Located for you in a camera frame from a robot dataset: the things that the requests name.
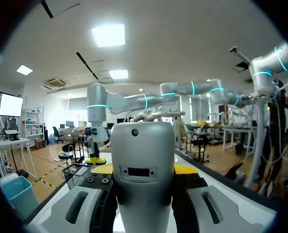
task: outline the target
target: person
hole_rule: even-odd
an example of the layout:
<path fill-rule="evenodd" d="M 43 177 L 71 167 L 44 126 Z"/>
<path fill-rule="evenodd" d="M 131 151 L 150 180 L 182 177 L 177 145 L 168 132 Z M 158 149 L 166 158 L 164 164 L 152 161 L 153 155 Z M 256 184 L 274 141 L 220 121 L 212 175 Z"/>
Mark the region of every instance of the person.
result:
<path fill-rule="evenodd" d="M 275 78 L 274 83 L 278 87 L 282 87 L 283 83 L 281 80 Z M 263 147 L 263 157 L 268 161 L 271 153 L 271 146 L 273 147 L 273 161 L 277 160 L 283 151 L 283 140 L 285 137 L 286 127 L 286 114 L 285 108 L 288 108 L 288 95 L 285 89 L 281 90 L 280 93 L 271 98 L 271 102 L 268 103 L 270 108 L 270 126 L 267 128 L 267 133 Z M 265 174 L 265 168 L 267 162 L 264 158 L 261 158 L 261 164 L 258 169 L 259 180 L 262 180 Z M 277 160 L 272 164 L 272 171 L 269 177 L 269 181 L 275 181 L 277 175 L 280 172 L 282 166 L 282 159 Z"/>

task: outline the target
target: monitor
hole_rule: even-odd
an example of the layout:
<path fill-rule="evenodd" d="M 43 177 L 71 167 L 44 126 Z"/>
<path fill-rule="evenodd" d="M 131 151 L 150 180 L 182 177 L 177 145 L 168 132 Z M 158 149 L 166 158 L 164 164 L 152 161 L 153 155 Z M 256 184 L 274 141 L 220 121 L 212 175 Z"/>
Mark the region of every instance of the monitor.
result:
<path fill-rule="evenodd" d="M 195 132 L 195 131 L 194 131 L 194 128 L 192 127 L 192 125 L 185 124 L 185 126 L 186 126 L 187 130 L 188 130 L 190 133 Z"/>
<path fill-rule="evenodd" d="M 4 126 L 6 130 L 17 130 L 17 120 L 15 118 L 7 118 Z"/>
<path fill-rule="evenodd" d="M 74 125 L 75 125 L 75 124 L 74 124 L 73 121 L 71 121 L 71 120 L 67 120 L 67 121 L 66 121 L 66 126 L 74 128 Z"/>
<path fill-rule="evenodd" d="M 0 116 L 20 117 L 23 98 L 3 94 L 0 101 Z"/>

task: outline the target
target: air conditioner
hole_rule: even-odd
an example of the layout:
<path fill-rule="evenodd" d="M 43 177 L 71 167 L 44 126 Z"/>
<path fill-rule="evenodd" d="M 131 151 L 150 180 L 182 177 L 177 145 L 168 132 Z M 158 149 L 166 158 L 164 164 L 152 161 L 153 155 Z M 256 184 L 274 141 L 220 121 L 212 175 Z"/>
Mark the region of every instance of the air conditioner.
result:
<path fill-rule="evenodd" d="M 63 79 L 61 79 L 60 77 L 54 77 L 52 79 L 47 80 L 46 84 L 49 84 L 55 87 L 63 87 L 63 86 L 66 86 L 68 83 L 65 82 Z"/>

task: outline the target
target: wire basket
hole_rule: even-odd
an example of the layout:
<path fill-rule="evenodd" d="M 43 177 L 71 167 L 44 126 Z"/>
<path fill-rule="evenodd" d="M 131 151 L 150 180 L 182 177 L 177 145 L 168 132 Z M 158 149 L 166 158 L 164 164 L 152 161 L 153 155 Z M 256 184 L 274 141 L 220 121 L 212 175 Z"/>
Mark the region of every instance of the wire basket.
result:
<path fill-rule="evenodd" d="M 69 190 L 80 186 L 85 178 L 91 174 L 91 166 L 82 164 L 71 164 L 62 170 Z"/>

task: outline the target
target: blue trash bin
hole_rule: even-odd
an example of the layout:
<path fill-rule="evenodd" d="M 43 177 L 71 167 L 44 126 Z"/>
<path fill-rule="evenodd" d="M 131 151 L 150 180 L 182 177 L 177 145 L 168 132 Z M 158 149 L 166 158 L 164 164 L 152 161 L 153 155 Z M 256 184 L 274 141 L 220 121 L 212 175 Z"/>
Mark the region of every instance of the blue trash bin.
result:
<path fill-rule="evenodd" d="M 32 184 L 23 176 L 4 183 L 1 189 L 23 219 L 26 219 L 38 206 L 38 201 L 32 190 Z"/>

